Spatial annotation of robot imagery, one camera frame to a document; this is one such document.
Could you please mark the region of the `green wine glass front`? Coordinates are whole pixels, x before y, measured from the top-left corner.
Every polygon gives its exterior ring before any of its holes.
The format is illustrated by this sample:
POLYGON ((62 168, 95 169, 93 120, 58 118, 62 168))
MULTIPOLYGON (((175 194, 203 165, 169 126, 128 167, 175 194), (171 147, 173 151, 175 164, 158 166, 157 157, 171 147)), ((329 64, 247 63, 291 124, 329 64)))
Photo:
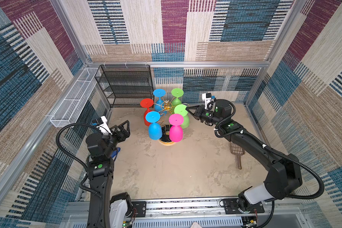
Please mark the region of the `green wine glass front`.
POLYGON ((183 123, 180 125, 182 129, 189 127, 190 119, 188 116, 188 111, 186 110, 187 106, 184 104, 179 104, 175 107, 174 113, 180 114, 183 117, 183 123))

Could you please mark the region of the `pink wine glass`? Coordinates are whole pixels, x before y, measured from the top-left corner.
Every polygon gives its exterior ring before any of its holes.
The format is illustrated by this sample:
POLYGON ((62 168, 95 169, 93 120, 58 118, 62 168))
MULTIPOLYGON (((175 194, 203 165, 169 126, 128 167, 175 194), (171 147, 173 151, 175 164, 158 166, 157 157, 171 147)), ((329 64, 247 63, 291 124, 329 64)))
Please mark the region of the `pink wine glass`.
POLYGON ((181 124, 183 123, 183 116, 180 114, 173 114, 169 117, 169 123, 172 125, 169 131, 169 138, 172 142, 180 142, 183 139, 183 130, 181 124))

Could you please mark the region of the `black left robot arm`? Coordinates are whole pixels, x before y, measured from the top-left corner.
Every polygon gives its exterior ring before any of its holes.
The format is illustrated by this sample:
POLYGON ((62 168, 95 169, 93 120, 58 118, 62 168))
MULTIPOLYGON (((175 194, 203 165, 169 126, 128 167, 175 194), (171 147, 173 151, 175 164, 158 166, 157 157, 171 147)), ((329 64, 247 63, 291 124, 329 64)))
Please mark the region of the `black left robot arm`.
POLYGON ((83 181, 89 180, 90 186, 86 187, 81 182, 80 188, 91 193, 87 227, 121 228, 124 218, 132 214, 134 207, 130 195, 126 192, 114 197, 110 196, 116 160, 112 154, 117 150, 117 144, 130 136, 130 122, 126 120, 111 128, 104 128, 98 123, 95 121, 93 124, 85 125, 87 128, 95 130, 85 141, 91 161, 83 162, 60 143, 62 133, 73 127, 72 123, 59 130, 56 135, 56 145, 64 154, 85 168, 86 174, 83 181))

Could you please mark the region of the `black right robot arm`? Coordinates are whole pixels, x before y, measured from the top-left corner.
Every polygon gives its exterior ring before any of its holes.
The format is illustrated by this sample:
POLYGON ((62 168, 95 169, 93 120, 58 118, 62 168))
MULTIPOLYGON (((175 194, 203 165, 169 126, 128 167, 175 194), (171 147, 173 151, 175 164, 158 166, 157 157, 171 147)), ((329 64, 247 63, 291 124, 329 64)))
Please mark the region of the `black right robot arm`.
POLYGON ((241 147, 255 158, 268 172, 263 183, 245 189, 238 195, 237 205, 242 213, 248 213, 263 201, 282 200, 284 198, 312 200, 320 197, 325 190, 322 178, 311 168, 302 164, 293 155, 286 155, 259 140, 243 125, 233 120, 236 107, 225 99, 214 100, 214 110, 205 105, 186 107, 196 120, 214 127, 217 138, 224 138, 241 147), (311 195, 294 195, 293 192, 303 184, 301 169, 310 173, 318 182, 319 189, 311 195))

